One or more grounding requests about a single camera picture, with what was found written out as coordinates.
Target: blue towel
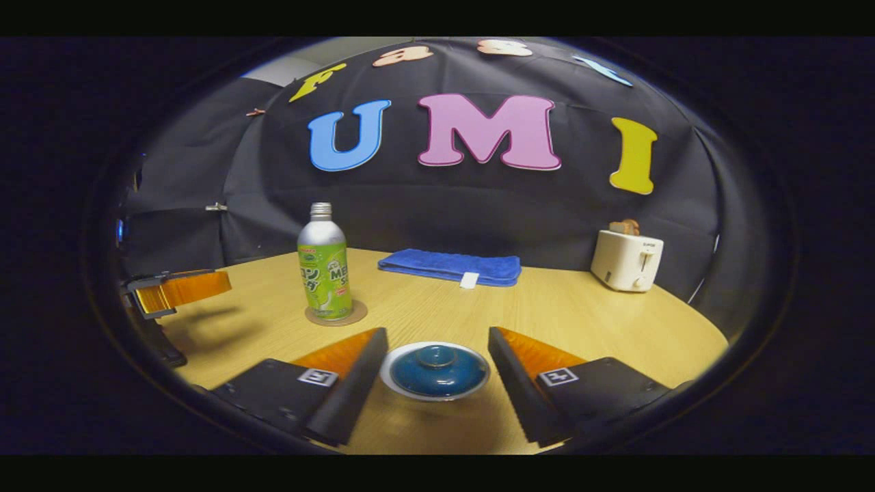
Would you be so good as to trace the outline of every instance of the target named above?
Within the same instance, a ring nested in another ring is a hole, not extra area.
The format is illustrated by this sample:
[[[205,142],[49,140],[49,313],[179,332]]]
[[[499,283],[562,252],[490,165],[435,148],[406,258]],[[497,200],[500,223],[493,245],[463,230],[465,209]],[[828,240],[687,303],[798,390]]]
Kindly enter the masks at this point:
[[[479,273],[477,283],[509,287],[522,272],[519,257],[483,258],[421,250],[401,250],[377,263],[380,270],[460,282],[466,271]]]

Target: white toaster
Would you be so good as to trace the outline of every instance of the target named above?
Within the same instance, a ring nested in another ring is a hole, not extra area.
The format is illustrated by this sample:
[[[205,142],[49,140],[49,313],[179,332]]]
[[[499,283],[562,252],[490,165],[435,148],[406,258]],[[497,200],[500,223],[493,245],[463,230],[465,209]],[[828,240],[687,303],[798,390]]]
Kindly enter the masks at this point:
[[[590,270],[615,291],[646,292],[661,258],[661,239],[601,230]]]

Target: pink letter m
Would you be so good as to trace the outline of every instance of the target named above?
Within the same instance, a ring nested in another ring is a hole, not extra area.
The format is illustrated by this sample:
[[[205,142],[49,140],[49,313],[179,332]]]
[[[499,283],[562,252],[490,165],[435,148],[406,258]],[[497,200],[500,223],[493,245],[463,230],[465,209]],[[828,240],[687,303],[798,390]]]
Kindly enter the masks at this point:
[[[460,94],[428,95],[419,105],[429,109],[429,148],[419,154],[423,165],[456,165],[465,156],[453,145],[452,132],[477,159],[487,162],[501,140],[510,134],[510,146],[501,162],[520,169],[555,171],[562,161],[553,153],[549,112],[553,101],[531,95],[512,95],[490,118]]]

